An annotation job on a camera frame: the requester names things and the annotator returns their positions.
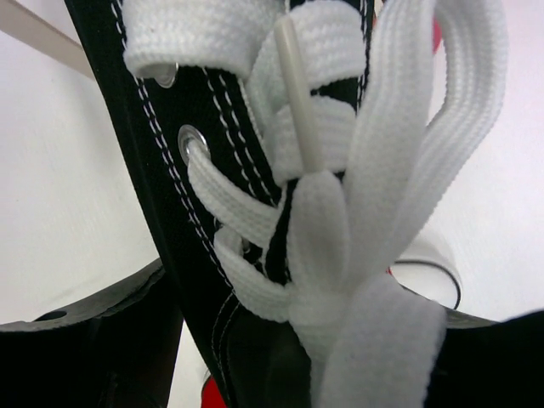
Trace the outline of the black canvas sneaker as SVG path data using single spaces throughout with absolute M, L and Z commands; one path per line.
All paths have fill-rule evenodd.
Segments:
M 498 1 L 69 1 L 233 407 L 423 407 L 446 309 L 386 270 L 502 107 Z

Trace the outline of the cream shoe shelf with metal rods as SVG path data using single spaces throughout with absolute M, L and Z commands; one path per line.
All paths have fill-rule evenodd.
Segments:
M 17 1 L 1 1 L 1 32 L 95 79 L 82 45 Z

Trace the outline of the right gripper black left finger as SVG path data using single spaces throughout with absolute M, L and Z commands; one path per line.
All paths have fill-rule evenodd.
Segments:
M 3 407 L 165 407 L 183 316 L 156 260 L 50 311 L 1 326 Z

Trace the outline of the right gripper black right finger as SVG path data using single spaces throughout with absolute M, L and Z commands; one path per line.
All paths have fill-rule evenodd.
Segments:
M 542 407 L 543 313 L 449 328 L 426 407 Z

